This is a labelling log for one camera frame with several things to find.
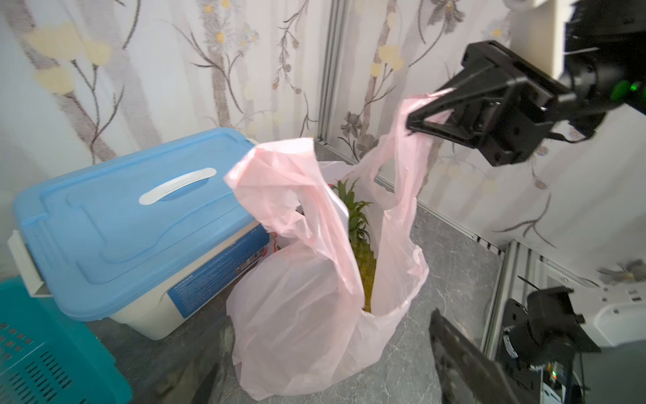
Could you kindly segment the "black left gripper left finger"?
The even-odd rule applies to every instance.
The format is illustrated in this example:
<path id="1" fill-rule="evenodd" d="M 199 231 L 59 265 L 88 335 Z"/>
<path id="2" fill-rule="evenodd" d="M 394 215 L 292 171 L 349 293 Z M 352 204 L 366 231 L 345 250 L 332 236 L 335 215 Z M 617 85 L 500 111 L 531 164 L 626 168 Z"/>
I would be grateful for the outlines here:
<path id="1" fill-rule="evenodd" d="M 219 404 L 222 394 L 222 365 L 216 364 L 198 386 L 191 404 Z"/>

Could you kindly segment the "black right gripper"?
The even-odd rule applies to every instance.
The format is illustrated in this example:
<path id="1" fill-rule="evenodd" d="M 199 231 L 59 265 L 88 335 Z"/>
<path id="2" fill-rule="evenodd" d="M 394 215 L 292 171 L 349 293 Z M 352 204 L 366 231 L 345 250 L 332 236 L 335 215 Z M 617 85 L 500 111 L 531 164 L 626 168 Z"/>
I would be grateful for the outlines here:
<path id="1" fill-rule="evenodd" d="M 553 79 L 486 40 L 468 45 L 465 67 L 430 103 L 414 109 L 413 133 L 478 149 L 493 166 L 522 163 L 565 121 L 583 141 L 627 105 L 645 110 L 645 4 L 576 1 L 566 24 L 564 71 Z M 467 126 L 452 115 L 464 113 Z"/>

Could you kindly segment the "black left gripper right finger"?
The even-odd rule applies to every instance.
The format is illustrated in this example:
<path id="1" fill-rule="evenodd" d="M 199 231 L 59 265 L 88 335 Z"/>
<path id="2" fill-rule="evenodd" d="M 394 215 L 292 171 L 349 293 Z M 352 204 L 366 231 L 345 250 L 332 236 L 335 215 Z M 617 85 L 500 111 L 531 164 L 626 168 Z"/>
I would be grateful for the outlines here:
<path id="1" fill-rule="evenodd" d="M 536 403 L 532 393 L 485 357 L 442 313 L 430 320 L 430 341 L 442 403 Z"/>

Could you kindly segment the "pink plastic bag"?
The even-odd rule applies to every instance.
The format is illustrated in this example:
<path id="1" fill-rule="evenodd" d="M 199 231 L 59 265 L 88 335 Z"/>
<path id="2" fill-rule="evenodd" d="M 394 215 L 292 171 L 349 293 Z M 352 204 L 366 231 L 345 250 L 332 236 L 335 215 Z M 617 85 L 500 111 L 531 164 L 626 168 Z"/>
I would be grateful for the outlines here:
<path id="1" fill-rule="evenodd" d="M 376 363 L 427 280 L 410 237 L 432 141 L 411 134 L 408 114 L 439 93 L 405 99 L 376 148 L 356 165 L 319 163 L 310 138 L 261 143 L 226 175 L 242 207 L 282 238 L 227 301 L 232 361 L 253 399 L 320 392 Z M 351 248 L 349 217 L 331 183 L 366 203 L 376 257 L 366 296 Z"/>

